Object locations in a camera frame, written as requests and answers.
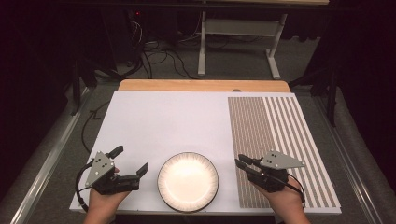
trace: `metal bar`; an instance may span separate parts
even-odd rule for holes
[[[202,12],[202,21],[201,21],[201,47],[199,50],[199,59],[198,59],[198,76],[205,76],[205,68],[206,68],[206,12]]]
[[[86,88],[82,95],[83,107],[91,97],[92,91],[89,91],[89,89]],[[66,142],[71,132],[76,126],[80,113],[81,111],[79,110],[75,116],[70,117],[69,124],[65,128],[64,134],[60,137],[59,142],[53,147],[47,159],[44,161],[44,164],[38,172],[35,181],[33,182],[26,196],[24,197],[18,211],[14,215],[14,218],[12,218],[11,224],[27,223],[30,216],[33,214],[35,206],[37,205],[44,189],[49,183],[50,177],[55,171],[59,159],[64,153],[64,146],[66,145]]]
[[[276,35],[275,35],[275,38],[274,38],[274,43],[273,43],[273,46],[272,46],[272,48],[270,50],[270,53],[269,53],[269,57],[270,58],[274,58],[275,51],[276,51],[276,48],[277,48],[277,44],[279,43],[280,36],[282,35],[283,28],[285,27],[285,22],[286,22],[286,18],[287,17],[288,17],[288,14],[283,14],[282,17],[280,18],[279,25],[277,26],[277,29],[276,29]]]

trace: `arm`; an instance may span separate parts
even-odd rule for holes
[[[90,208],[85,216],[84,224],[108,224],[116,214],[120,203],[129,195],[121,192],[113,195],[101,195],[95,189],[90,192]]]
[[[300,185],[297,183],[297,181],[291,177],[289,177],[288,183],[298,189],[300,188]],[[274,212],[282,217],[285,223],[310,223],[304,213],[300,195],[295,190],[285,187],[281,191],[269,193],[265,189],[262,189],[256,185],[254,185],[254,187],[268,199]]]

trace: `black cable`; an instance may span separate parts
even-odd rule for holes
[[[242,42],[242,43],[253,43],[253,42],[259,41],[261,39],[264,39],[264,36],[259,36],[259,35],[255,36],[251,40],[242,40],[242,39],[234,38],[234,36],[239,36],[239,35],[231,35],[229,38],[233,41]]]
[[[81,168],[81,170],[77,174],[76,184],[75,184],[75,192],[76,192],[76,195],[78,198],[78,203],[79,203],[79,205],[81,205],[82,209],[84,209],[85,212],[88,212],[88,205],[85,204],[84,199],[79,194],[81,192],[81,190],[79,190],[78,184],[79,184],[79,181],[81,180],[81,177],[82,177],[82,174],[84,173],[84,171],[86,169],[92,167],[92,164],[93,164],[93,159]]]
[[[223,45],[219,46],[219,47],[211,47],[211,46],[209,46],[207,41],[206,41],[206,45],[205,46],[210,48],[210,49],[222,49],[222,48],[226,47],[230,43],[230,37],[228,35],[226,35],[225,36],[225,40],[226,40],[226,42]]]
[[[177,54],[174,50],[172,50],[172,49],[166,49],[165,52],[167,52],[167,51],[171,51],[171,52],[173,52],[173,53],[177,56],[177,58],[178,58],[178,59],[180,60],[180,62],[181,62],[181,67],[183,68],[183,71],[186,73],[187,77],[189,77],[189,78],[191,78],[191,79],[200,79],[200,78],[198,78],[198,77],[192,77],[192,76],[190,75],[190,73],[186,70],[186,67],[184,66],[183,60],[181,60],[180,56],[178,56],[178,54]],[[177,71],[175,58],[174,58],[174,67],[175,67],[175,70]]]
[[[147,72],[147,74],[148,74],[148,79],[152,79],[152,69],[151,69],[151,64],[150,64],[150,62],[149,62],[149,57],[148,57],[148,55],[146,54],[145,51],[143,51],[143,55],[145,55],[146,61],[148,62],[148,69],[149,69],[149,71],[148,71],[148,69],[146,68],[146,66],[145,66],[144,63],[143,63],[143,67],[145,68],[145,70],[146,70],[146,72]]]
[[[157,46],[151,47],[151,49],[146,49],[146,48],[148,48],[147,45],[150,45],[150,44],[152,44],[152,43],[156,43]],[[145,45],[146,45],[146,46],[145,46],[145,51],[151,51],[151,50],[153,50],[153,49],[157,49],[157,48],[160,46],[160,42],[158,42],[158,41],[151,41],[151,42],[146,43]]]
[[[149,62],[149,63],[158,64],[158,63],[163,63],[163,62],[165,62],[165,60],[166,60],[167,57],[168,57],[168,54],[167,54],[166,52],[164,52],[163,49],[161,49],[161,51],[158,51],[158,52],[150,53],[150,54],[148,55],[148,58],[151,57],[151,56],[154,55],[154,54],[159,54],[159,53],[165,54],[165,57],[164,57],[162,60],[158,61],[158,62],[155,62],[155,63],[154,63],[154,62]]]
[[[200,35],[197,35],[195,37],[191,37],[191,38],[186,39],[186,40],[178,41],[178,44],[181,44],[181,45],[187,46],[187,47],[198,46],[201,43],[201,39],[198,38],[198,37],[200,37]]]
[[[284,182],[284,181],[282,181],[282,180],[280,180],[280,179],[278,179],[278,178],[276,178],[276,177],[274,177],[272,175],[268,175],[268,174],[264,174],[264,175],[267,176],[267,177],[270,177],[271,179],[273,179],[273,180],[285,185],[286,187],[295,190],[297,193],[299,193],[300,197],[301,197],[301,201],[303,203],[303,207],[305,207],[305,191],[304,191],[303,185],[300,183],[300,181],[297,180],[296,177],[294,177],[293,175],[288,174],[289,176],[291,176],[293,179],[295,179],[297,181],[297,183],[300,185],[302,190],[299,190],[296,187],[294,187],[293,185],[291,185],[289,183],[286,183],[286,182]]]
[[[98,111],[99,111],[102,107],[104,107],[104,106],[107,105],[108,103],[110,103],[110,101],[105,102],[104,104],[102,104],[102,105],[100,105],[98,108],[96,108],[95,110],[90,110],[90,113],[91,113],[91,114],[90,114],[90,116],[87,118],[87,120],[85,120],[85,123],[84,123],[84,125],[82,126],[82,130],[81,130],[81,142],[82,142],[82,145],[84,146],[85,150],[86,150],[89,154],[91,154],[91,151],[89,150],[89,148],[88,148],[88,146],[87,146],[87,144],[85,143],[85,140],[84,140],[85,128],[87,127],[88,121],[90,121],[92,117],[93,117],[93,119],[100,119],[100,118],[96,117],[96,114],[98,113]]]
[[[86,190],[86,189],[91,189],[92,187],[87,187],[87,188],[84,188],[84,189],[80,189],[78,192],[82,192],[83,190]]]

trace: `wrist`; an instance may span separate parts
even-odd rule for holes
[[[293,214],[288,214],[286,217],[282,217],[286,224],[310,224],[304,212],[298,212]]]
[[[114,213],[104,213],[99,210],[89,210],[85,216],[84,224],[108,224],[114,217]]]

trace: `plate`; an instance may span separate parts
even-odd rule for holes
[[[169,159],[158,174],[158,190],[172,209],[193,213],[208,206],[215,198],[219,177],[206,157],[183,152]]]

